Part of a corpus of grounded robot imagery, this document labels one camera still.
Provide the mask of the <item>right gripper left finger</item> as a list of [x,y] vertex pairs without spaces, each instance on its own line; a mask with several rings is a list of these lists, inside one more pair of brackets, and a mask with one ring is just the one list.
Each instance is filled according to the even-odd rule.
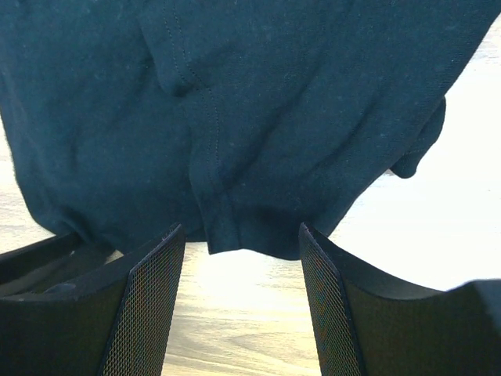
[[161,374],[184,252],[174,225],[113,261],[75,233],[3,253],[2,374]]

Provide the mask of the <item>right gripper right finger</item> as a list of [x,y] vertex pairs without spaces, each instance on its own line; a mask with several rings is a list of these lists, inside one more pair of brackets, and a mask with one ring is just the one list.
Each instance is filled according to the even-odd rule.
[[324,375],[497,375],[500,282],[448,291],[378,269],[302,225],[301,264]]

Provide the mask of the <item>black t shirt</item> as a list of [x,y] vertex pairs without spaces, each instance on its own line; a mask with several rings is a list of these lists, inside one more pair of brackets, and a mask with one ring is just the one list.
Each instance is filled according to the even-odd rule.
[[408,179],[497,1],[4,1],[1,117],[40,226],[299,257]]

